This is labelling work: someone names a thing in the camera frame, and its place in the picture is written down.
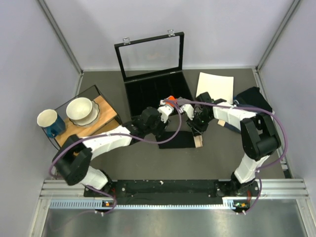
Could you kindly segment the black underwear beige waistband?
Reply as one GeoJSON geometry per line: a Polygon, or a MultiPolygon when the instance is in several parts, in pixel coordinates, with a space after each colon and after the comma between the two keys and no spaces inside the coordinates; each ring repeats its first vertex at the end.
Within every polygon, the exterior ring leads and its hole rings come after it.
{"type": "Polygon", "coordinates": [[[172,140],[158,145],[160,149],[201,148],[202,146],[202,136],[194,136],[190,131],[179,131],[172,140]]]}

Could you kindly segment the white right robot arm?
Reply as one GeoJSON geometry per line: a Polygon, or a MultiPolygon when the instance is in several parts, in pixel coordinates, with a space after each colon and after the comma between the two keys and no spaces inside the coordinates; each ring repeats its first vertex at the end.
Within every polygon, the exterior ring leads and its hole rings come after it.
{"type": "Polygon", "coordinates": [[[244,155],[231,175],[229,189],[235,195],[243,195],[259,168],[281,145],[272,118],[267,113],[238,109],[224,99],[213,100],[207,92],[200,94],[197,101],[181,106],[195,135],[203,134],[213,119],[222,120],[241,134],[244,155]]]}

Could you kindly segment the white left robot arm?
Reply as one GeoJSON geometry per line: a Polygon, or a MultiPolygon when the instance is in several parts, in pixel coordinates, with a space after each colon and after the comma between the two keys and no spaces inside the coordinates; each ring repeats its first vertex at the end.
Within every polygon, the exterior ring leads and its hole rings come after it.
{"type": "Polygon", "coordinates": [[[111,179],[104,171],[93,168],[90,162],[103,153],[139,142],[136,137],[143,139],[148,134],[162,135],[173,112],[169,105],[157,109],[148,107],[133,120],[109,132],[81,139],[71,135],[54,157],[54,166],[67,185],[81,183],[106,196],[112,190],[111,179]]]}

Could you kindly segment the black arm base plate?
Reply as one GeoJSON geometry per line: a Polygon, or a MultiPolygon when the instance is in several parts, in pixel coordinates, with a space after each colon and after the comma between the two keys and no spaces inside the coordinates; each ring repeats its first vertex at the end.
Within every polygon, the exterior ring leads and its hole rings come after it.
{"type": "Polygon", "coordinates": [[[220,180],[117,180],[102,191],[119,204],[219,204],[237,194],[220,180]]]}

